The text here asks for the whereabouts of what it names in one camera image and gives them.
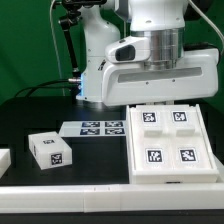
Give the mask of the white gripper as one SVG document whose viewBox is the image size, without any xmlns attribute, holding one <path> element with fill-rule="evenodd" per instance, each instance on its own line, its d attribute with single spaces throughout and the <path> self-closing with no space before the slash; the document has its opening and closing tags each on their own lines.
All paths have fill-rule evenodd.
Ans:
<svg viewBox="0 0 224 224">
<path fill-rule="evenodd" d="M 146 63 L 107 62 L 102 101 L 107 106 L 206 98 L 218 91 L 218 50 L 186 51 L 176 66 L 150 70 Z"/>
</svg>

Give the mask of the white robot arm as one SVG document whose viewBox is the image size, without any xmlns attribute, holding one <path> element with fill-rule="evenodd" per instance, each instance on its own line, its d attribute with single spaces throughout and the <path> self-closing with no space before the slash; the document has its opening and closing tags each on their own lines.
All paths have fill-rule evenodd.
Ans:
<svg viewBox="0 0 224 224">
<path fill-rule="evenodd" d="M 192 0 L 107 0 L 130 24 L 122 38 L 96 5 L 81 8 L 87 66 L 79 100 L 106 106 L 210 97 L 218 91 L 219 51 L 183 47 Z"/>
</svg>

